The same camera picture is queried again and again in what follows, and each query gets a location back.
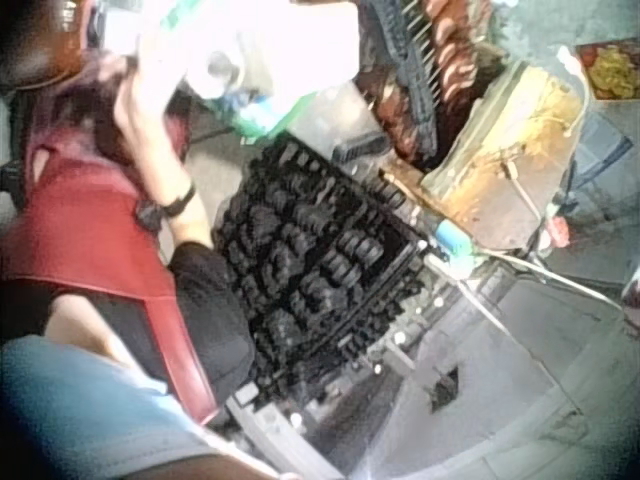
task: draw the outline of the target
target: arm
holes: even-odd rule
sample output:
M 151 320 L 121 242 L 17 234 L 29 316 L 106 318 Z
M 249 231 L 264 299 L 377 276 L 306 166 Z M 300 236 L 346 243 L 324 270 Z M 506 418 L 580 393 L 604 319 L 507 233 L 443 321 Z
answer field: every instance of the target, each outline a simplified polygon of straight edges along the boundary
M 125 138 L 147 193 L 160 206 L 185 197 L 192 180 L 176 156 L 164 126 L 164 112 L 188 65 L 188 54 L 167 37 L 140 43 L 137 68 L 123 80 L 114 117 Z M 213 248 L 201 197 L 169 219 L 176 247 L 195 242 Z

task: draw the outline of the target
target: black wristwatch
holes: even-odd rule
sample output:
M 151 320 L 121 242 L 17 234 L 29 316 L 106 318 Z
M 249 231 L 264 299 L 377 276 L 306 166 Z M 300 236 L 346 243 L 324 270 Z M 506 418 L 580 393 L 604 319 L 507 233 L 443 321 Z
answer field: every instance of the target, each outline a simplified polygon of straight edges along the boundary
M 193 200 L 193 197 L 195 196 L 196 186 L 192 182 L 191 188 L 189 188 L 189 191 L 184 196 L 184 198 L 178 198 L 175 202 L 173 202 L 171 205 L 167 205 L 166 207 L 163 207 L 162 205 L 160 206 L 160 208 L 162 209 L 162 213 L 164 213 L 165 217 L 167 218 L 177 217 L 182 212 L 184 212 L 185 208 L 187 208 L 187 205 L 189 205 L 189 202 Z

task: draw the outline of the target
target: cable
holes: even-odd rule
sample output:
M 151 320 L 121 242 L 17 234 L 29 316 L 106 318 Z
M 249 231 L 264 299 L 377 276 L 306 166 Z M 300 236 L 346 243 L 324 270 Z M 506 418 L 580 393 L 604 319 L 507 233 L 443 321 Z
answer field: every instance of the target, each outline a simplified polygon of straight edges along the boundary
M 586 295 L 588 297 L 594 298 L 596 300 L 599 300 L 603 303 L 606 303 L 607 305 L 615 308 L 616 310 L 620 311 L 620 312 L 624 312 L 624 310 L 622 309 L 622 306 L 620 306 L 619 304 L 617 304 L 616 302 L 614 302 L 613 300 L 611 300 L 609 297 L 607 297 L 606 295 L 603 295 L 600 292 L 597 292 L 595 290 L 592 290 L 588 287 L 585 287 L 584 285 L 580 285 L 577 282 L 574 282 L 573 280 L 569 280 L 568 278 L 563 277 L 562 275 L 558 275 L 557 273 L 554 273 L 550 270 L 547 270 L 544 267 L 540 267 L 534 263 L 531 262 L 527 262 L 526 260 L 522 260 L 520 258 L 514 257 L 512 255 L 505 255 L 499 252 L 494 252 L 491 250 L 486 250 L 486 249 L 481 249 L 480 253 L 483 253 L 485 255 L 488 255 L 490 257 L 494 257 L 494 258 L 498 258 L 500 260 L 503 260 L 507 263 L 511 263 L 513 265 L 519 265 L 521 267 L 525 267 L 528 268 L 529 270 L 532 270 L 534 272 L 540 273 L 546 277 L 551 278 L 552 280 L 555 280 L 556 282 L 560 282 L 564 285 L 567 285 L 568 287 L 573 288 L 574 290 L 582 293 L 583 295 Z
M 493 313 L 489 311 L 487 307 L 485 307 L 482 302 L 473 294 L 473 291 L 467 284 L 464 282 L 457 282 L 458 289 L 462 293 L 462 295 L 471 303 L 476 309 L 484 315 L 484 317 L 489 320 L 498 330 L 504 333 L 507 338 L 509 338 L 514 344 L 516 344 L 521 350 L 527 353 L 527 355 L 531 358 L 531 360 L 540 368 L 540 370 L 546 375 L 546 377 L 553 383 L 554 386 L 558 387 L 558 389 L 563 393 L 563 395 L 569 400 L 569 403 L 574 408 L 578 415 L 584 416 L 582 413 L 582 409 L 578 406 L 578 404 L 573 400 L 569 392 L 562 386 L 560 381 L 556 378 L 556 376 L 551 373 L 551 370 L 545 365 L 545 363 L 540 360 L 535 354 L 527 348 L 522 342 L 520 342 L 513 334 L 509 331 L 509 329 L 502 323 Z
M 211 140 L 212 138 L 217 138 L 221 135 L 226 135 L 228 133 L 233 133 L 234 132 L 234 128 L 233 127 L 224 127 L 221 128 L 219 130 L 214 130 L 212 132 L 208 132 L 202 135 L 199 135 L 195 138 L 193 138 L 190 142 L 189 142 L 189 146 L 193 146 L 193 145 L 197 145 L 198 143 L 202 143 L 206 140 Z
M 518 194 L 524 200 L 524 203 L 527 204 L 527 207 L 529 207 L 529 210 L 531 210 L 531 212 L 535 215 L 536 219 L 538 220 L 538 225 L 542 224 L 542 220 L 543 220 L 542 213 L 540 213 L 540 210 L 538 210 L 538 207 L 536 207 L 536 204 L 533 203 L 531 196 L 527 193 L 527 191 L 524 189 L 524 187 L 518 180 L 518 168 L 516 167 L 516 164 L 513 161 L 513 159 L 511 158 L 503 159 L 502 166 L 504 167 L 505 174 L 507 175 L 509 180 L 511 180 L 513 185 L 516 187 Z

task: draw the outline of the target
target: black shirt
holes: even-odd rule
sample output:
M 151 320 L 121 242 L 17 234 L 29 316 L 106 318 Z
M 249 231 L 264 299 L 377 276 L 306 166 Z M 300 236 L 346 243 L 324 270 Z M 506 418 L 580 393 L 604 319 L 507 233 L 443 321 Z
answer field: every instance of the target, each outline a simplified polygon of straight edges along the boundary
M 203 245 L 186 243 L 176 249 L 168 268 L 191 341 L 222 404 L 246 379 L 254 355 L 247 322 L 229 290 L 225 261 Z M 128 298 L 32 280 L 0 282 L 2 343 L 42 335 L 49 308 L 62 294 L 87 298 L 140 366 L 151 377 L 168 382 L 144 309 Z

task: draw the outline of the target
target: blue object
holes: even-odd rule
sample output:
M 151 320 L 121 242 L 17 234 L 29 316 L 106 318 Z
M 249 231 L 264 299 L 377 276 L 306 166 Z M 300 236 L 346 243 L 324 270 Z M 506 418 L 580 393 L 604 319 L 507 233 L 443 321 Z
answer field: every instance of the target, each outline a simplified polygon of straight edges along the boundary
M 436 229 L 436 240 L 451 256 L 463 257 L 473 254 L 471 237 L 451 220 L 445 219 L 440 222 Z

